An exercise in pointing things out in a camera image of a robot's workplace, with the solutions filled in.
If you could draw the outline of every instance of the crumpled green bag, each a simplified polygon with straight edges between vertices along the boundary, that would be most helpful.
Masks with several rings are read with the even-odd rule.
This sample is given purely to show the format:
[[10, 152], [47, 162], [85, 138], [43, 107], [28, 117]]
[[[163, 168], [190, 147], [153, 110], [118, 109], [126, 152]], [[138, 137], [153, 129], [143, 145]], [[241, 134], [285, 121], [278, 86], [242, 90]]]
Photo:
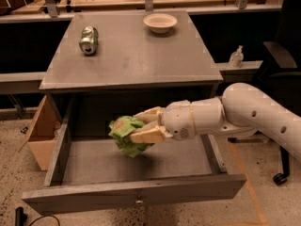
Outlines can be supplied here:
[[153, 144], [151, 143], [133, 143], [129, 139], [129, 135], [137, 128], [141, 128], [145, 123], [131, 116], [119, 117], [116, 121], [111, 121], [109, 127], [112, 137], [121, 151], [131, 156], [132, 158], [143, 153]]

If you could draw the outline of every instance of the robotic arm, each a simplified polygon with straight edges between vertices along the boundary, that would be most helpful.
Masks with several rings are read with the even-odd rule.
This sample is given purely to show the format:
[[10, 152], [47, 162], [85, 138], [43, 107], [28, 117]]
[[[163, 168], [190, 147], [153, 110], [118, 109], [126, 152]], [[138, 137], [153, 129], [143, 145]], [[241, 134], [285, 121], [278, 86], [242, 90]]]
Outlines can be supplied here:
[[248, 137], [261, 131], [301, 161], [301, 118], [248, 84], [236, 83], [221, 98], [179, 101], [136, 114], [146, 125], [130, 134], [134, 143], [159, 143], [213, 134]]

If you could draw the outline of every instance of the white bowl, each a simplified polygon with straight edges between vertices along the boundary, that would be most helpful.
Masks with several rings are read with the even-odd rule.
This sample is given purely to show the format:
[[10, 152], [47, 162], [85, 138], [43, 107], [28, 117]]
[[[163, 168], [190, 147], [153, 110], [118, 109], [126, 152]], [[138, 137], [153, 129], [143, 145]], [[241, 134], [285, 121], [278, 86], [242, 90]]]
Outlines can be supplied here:
[[163, 34], [177, 23], [177, 19], [169, 14], [153, 13], [143, 20], [154, 33]]

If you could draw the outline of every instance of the cardboard box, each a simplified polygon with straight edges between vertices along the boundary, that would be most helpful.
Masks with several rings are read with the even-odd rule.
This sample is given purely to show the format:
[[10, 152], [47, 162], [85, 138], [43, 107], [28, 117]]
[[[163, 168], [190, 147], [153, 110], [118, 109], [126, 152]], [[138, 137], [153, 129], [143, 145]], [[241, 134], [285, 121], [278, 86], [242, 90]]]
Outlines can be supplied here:
[[59, 118], [55, 114], [47, 97], [44, 96], [21, 145], [22, 147], [27, 142], [41, 170], [48, 170], [57, 143], [55, 130], [59, 126]]

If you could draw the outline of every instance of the soda can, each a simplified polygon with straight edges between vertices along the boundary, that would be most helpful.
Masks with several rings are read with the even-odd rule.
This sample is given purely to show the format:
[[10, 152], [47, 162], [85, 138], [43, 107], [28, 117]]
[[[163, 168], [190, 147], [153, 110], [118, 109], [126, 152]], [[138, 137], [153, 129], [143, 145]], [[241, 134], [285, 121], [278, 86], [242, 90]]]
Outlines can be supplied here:
[[87, 26], [83, 29], [79, 46], [85, 55], [92, 55], [95, 53], [98, 46], [98, 31], [95, 27]]

